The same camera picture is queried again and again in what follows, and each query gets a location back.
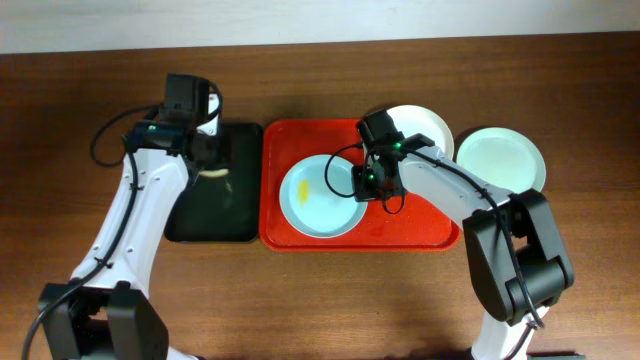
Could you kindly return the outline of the light blue plate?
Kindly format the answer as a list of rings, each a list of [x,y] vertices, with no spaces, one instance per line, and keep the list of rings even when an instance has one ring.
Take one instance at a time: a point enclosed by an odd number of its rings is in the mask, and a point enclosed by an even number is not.
[[[286,221],[298,232],[312,238],[330,239],[353,230],[364,218],[365,202],[336,195],[354,192],[352,163],[341,157],[321,154],[296,163],[284,176],[279,189],[279,205]]]

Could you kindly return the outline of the white plate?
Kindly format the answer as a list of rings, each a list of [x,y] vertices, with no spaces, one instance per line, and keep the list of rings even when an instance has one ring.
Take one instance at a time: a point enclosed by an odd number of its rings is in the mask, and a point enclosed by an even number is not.
[[[454,138],[445,121],[435,112],[418,105],[399,105],[386,110],[396,129],[408,138],[422,134],[430,138],[452,160]]]

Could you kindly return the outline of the green and yellow sponge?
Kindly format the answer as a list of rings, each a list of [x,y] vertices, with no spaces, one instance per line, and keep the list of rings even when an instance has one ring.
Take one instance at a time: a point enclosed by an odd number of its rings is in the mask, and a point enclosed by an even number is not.
[[[229,174],[229,170],[226,168],[217,169],[217,170],[202,170],[199,172],[199,175],[205,178],[219,178],[219,177],[227,176],[228,174]]]

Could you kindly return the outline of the pale green plate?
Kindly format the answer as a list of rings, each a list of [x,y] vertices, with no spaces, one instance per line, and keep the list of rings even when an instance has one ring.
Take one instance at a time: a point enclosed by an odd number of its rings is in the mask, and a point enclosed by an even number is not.
[[[524,135],[489,127],[471,133],[459,146],[456,162],[490,184],[522,193],[541,192],[546,164],[540,150]]]

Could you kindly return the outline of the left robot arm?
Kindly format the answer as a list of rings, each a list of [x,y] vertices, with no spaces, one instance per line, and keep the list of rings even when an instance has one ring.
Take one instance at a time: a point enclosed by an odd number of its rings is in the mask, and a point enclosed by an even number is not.
[[[223,95],[205,78],[170,74],[163,102],[138,108],[123,135],[122,175],[90,250],[65,284],[47,284],[22,347],[42,329],[55,359],[183,359],[149,301],[154,259],[176,201],[207,167],[227,174]]]

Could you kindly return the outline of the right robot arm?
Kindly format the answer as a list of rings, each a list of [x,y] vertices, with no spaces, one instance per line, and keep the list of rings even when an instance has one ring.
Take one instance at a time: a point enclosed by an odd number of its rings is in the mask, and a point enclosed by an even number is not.
[[[481,180],[429,137],[405,136],[385,110],[364,115],[356,129],[365,151],[363,165],[352,170],[356,201],[414,194],[463,232],[472,287],[485,309],[470,358],[528,358],[543,316],[575,281],[545,196]]]

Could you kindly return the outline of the red plastic tray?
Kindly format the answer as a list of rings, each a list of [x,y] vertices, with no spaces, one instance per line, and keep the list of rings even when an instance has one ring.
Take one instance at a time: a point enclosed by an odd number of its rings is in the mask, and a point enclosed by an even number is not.
[[[259,215],[262,242],[279,252],[392,252],[444,251],[455,245],[461,230],[432,204],[409,194],[388,207],[403,209],[396,215],[378,202],[368,205],[360,223],[348,233],[330,239],[306,236],[285,219],[279,189],[297,162],[313,155],[331,155],[360,137],[355,119],[283,119],[264,133]]]

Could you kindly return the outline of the black rectangular tray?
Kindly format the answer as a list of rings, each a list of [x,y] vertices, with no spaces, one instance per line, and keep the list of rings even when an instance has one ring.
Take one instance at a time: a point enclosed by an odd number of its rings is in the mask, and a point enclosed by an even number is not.
[[[188,182],[174,204],[164,236],[182,243],[245,243],[258,234],[263,128],[256,123],[220,127],[229,174]]]

